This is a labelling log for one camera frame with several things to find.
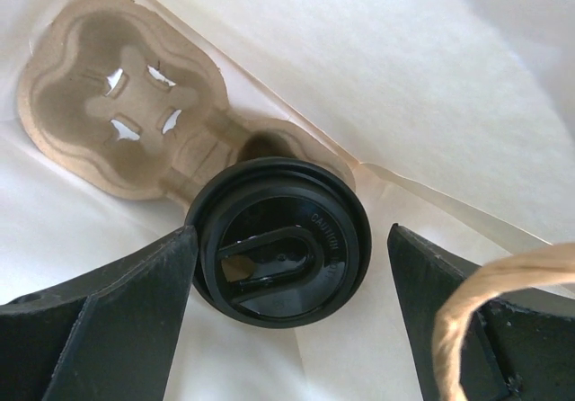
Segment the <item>black coffee cup lid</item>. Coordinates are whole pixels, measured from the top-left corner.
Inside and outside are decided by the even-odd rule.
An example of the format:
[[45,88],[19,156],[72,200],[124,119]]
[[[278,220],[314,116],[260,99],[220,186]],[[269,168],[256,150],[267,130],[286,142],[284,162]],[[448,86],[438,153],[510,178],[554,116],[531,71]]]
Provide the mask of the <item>black coffee cup lid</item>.
[[303,160],[262,157],[226,168],[191,203],[199,256],[193,285],[222,314],[293,328],[343,307],[372,252],[367,213],[335,174]]

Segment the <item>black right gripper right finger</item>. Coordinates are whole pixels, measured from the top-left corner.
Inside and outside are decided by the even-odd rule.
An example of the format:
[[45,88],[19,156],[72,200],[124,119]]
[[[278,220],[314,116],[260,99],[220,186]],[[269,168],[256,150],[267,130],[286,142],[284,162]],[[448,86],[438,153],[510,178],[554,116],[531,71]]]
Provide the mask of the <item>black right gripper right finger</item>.
[[574,247],[548,245],[479,266],[406,227],[387,239],[426,400],[571,400]]

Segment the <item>beige cardboard cup carrier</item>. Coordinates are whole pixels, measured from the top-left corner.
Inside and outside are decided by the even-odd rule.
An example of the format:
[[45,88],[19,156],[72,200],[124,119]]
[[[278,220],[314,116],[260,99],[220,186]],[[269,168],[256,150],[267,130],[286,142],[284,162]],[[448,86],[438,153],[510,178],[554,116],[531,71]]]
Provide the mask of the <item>beige cardboard cup carrier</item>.
[[133,0],[66,6],[23,70],[17,100],[46,157],[122,199],[189,206],[219,172],[259,156],[355,182],[311,130],[233,107],[216,63]]

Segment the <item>beige paper takeout bag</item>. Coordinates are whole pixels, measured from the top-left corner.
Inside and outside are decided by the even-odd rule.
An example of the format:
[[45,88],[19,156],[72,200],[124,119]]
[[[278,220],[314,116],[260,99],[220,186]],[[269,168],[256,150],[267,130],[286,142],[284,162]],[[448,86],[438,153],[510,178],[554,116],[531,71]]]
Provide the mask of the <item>beige paper takeout bag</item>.
[[[173,231],[184,210],[93,187],[22,129],[20,74],[72,0],[1,0],[1,300]],[[220,67],[233,108],[313,124],[374,231],[359,293],[290,330],[190,296],[169,400],[418,400],[386,252],[402,224],[474,263],[574,238],[574,0],[137,0]]]

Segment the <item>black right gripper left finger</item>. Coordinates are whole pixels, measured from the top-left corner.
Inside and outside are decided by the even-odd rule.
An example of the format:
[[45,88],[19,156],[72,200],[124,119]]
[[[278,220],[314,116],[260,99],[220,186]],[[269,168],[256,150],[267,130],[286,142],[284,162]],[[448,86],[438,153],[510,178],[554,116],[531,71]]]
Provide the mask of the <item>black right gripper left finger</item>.
[[163,399],[197,256],[182,227],[2,305],[1,398]]

